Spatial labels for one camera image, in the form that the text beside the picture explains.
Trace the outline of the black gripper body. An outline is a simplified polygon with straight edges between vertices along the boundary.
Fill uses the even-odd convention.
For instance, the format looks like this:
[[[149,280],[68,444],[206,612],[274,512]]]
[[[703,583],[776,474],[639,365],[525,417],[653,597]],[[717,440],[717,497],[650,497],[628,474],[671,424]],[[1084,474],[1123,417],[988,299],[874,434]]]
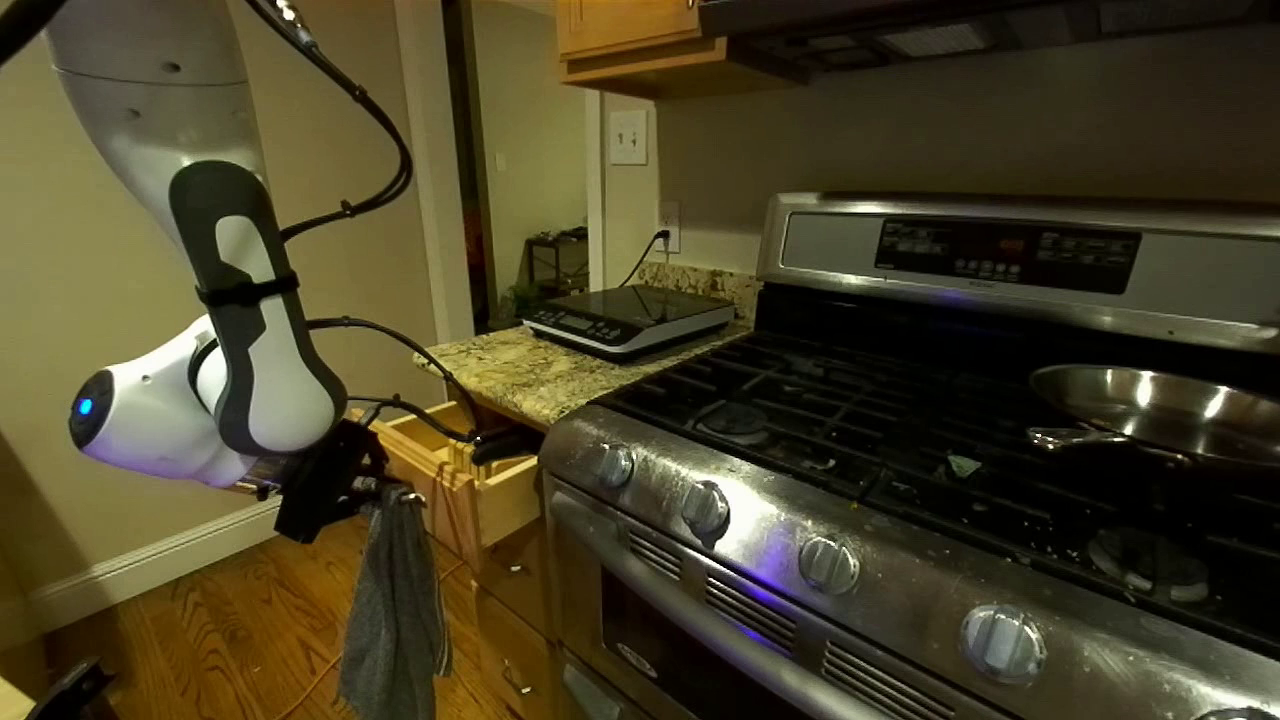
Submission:
[[[322,444],[280,467],[278,530],[314,543],[330,525],[358,517],[381,497],[386,462],[388,452],[377,432],[340,421]]]

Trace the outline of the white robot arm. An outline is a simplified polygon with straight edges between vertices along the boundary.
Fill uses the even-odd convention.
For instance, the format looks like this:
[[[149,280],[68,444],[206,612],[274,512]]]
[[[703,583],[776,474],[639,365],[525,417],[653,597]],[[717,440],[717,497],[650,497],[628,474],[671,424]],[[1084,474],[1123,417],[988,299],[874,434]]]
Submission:
[[[9,52],[52,42],[82,129],[200,299],[171,340],[82,385],[74,444],[126,470],[274,497],[278,530],[302,543],[381,503],[386,452],[343,417],[267,199],[230,0],[9,0],[0,36]]]

